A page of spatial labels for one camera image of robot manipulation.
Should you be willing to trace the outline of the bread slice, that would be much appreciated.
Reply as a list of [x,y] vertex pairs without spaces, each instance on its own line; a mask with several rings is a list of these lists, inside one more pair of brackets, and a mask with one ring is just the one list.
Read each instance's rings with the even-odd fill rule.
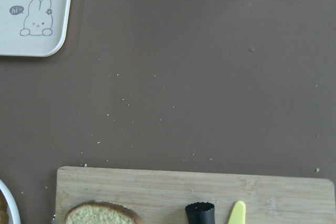
[[104,201],[87,201],[71,208],[64,223],[144,223],[133,210]]

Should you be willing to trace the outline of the cream bunny serving tray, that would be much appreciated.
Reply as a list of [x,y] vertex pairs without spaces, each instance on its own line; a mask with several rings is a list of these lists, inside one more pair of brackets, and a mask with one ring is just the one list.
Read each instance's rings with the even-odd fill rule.
[[49,57],[64,44],[71,0],[1,0],[1,55]]

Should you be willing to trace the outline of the bamboo cutting board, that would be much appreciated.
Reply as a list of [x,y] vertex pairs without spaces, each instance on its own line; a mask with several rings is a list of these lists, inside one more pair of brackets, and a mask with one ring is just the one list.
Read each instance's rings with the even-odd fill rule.
[[145,223],[187,223],[185,207],[215,206],[226,223],[246,204],[247,223],[335,223],[334,184],[328,179],[64,166],[57,170],[56,223],[88,200],[135,211]]

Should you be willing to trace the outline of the black metal muddler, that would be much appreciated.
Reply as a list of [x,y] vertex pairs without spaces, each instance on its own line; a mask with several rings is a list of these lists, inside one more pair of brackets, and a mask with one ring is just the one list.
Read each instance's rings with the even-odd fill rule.
[[185,207],[189,224],[215,224],[215,206],[210,202],[195,202]]

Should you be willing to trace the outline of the yellow plastic knife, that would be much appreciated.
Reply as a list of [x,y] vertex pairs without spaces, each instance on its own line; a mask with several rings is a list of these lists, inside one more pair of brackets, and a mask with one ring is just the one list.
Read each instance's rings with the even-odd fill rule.
[[246,204],[243,201],[234,203],[227,224],[246,223]]

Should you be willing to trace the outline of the white round plate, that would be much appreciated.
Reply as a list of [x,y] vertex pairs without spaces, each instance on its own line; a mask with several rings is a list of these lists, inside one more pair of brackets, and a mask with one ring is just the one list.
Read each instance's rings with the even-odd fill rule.
[[19,210],[16,201],[6,184],[1,180],[1,212],[8,217],[7,223],[21,224]]

